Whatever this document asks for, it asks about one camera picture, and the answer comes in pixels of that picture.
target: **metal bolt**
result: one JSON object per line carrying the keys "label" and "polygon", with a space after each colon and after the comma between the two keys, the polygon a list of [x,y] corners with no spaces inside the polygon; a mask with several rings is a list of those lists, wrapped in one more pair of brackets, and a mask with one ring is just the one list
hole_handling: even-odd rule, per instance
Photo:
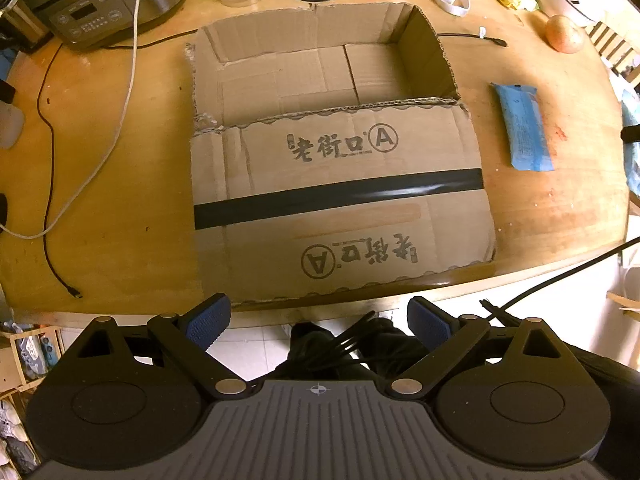
{"label": "metal bolt", "polygon": [[225,395],[241,394],[246,390],[246,383],[240,379],[222,379],[216,383],[216,390]]}
{"label": "metal bolt", "polygon": [[422,383],[415,379],[396,379],[391,383],[391,389],[398,394],[413,395],[422,389]]}

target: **gray ribbed plate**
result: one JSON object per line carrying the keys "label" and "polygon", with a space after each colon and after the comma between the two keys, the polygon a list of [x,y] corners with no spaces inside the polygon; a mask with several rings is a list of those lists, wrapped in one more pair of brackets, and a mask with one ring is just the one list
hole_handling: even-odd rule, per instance
{"label": "gray ribbed plate", "polygon": [[606,480],[579,462],[523,472],[453,446],[417,402],[389,399],[370,381],[266,381],[213,407],[196,435],[156,462],[86,471],[56,462],[30,480]]}

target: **open cardboard box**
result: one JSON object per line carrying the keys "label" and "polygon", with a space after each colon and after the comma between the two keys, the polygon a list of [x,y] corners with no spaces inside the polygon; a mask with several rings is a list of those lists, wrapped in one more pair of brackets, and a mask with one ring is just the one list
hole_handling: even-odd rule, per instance
{"label": "open cardboard box", "polygon": [[194,65],[206,294],[302,298],[492,259],[476,135],[419,8],[227,18],[197,33]]}

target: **white tile floor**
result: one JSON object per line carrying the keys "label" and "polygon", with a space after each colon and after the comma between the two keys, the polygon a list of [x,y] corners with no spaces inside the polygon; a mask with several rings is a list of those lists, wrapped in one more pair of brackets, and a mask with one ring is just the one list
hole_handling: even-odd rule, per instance
{"label": "white tile floor", "polygon": [[[493,304],[504,304],[530,286],[564,270],[439,301],[438,305],[453,316],[486,316],[479,300],[486,298]],[[510,312],[518,317],[542,317],[564,341],[629,364],[633,346],[638,339],[640,323],[624,316],[617,305],[606,300],[608,290],[622,293],[620,275],[618,258],[612,256],[529,296],[516,304]],[[626,283],[630,297],[640,299],[640,269],[632,269],[626,277]],[[429,298],[430,294],[426,292],[424,295]],[[357,319],[332,319],[319,324],[337,334]],[[410,333],[406,325],[406,307],[393,311],[393,322],[398,328]],[[63,330],[67,348],[79,332],[74,329]],[[288,351],[287,336],[280,326],[227,329],[208,350],[209,354],[246,380],[273,370],[286,359]]]}

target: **wood grain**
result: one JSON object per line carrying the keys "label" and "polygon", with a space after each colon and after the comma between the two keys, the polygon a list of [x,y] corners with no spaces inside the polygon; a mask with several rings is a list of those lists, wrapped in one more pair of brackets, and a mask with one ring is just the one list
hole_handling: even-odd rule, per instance
{"label": "wood grain", "polygon": [[[478,135],[497,230],[494,263],[404,282],[401,290],[393,285],[370,288],[365,295],[469,282],[576,258],[623,240],[628,190],[620,106],[592,45],[571,56],[560,54],[540,36],[546,20],[541,13],[508,10],[497,0],[471,0],[464,18],[446,14],[431,0],[335,3],[369,1],[411,2],[422,7],[437,32],[477,33],[482,25],[489,36],[503,38],[509,46],[442,38]],[[263,0],[232,9],[216,0],[185,0],[167,22],[140,41],[155,41],[240,12],[304,5]],[[44,261],[42,240],[0,235],[0,280],[18,317],[36,311],[184,312],[201,300],[191,237],[193,105],[191,67],[184,54],[188,39],[140,51],[120,142],[49,236],[56,269],[84,298],[75,300],[55,281]],[[19,56],[10,74],[17,89],[15,104],[24,111],[26,124],[18,143],[0,150],[0,190],[9,201],[9,227],[25,234],[40,231],[46,205],[49,131],[36,115],[35,99],[58,45],[53,40],[31,57]],[[111,142],[129,69],[130,52],[125,50],[76,54],[63,48],[56,59],[42,96],[42,110],[56,129],[52,217]],[[521,172],[511,167],[492,82],[538,88],[555,171]],[[322,298],[319,303],[332,301]]]}

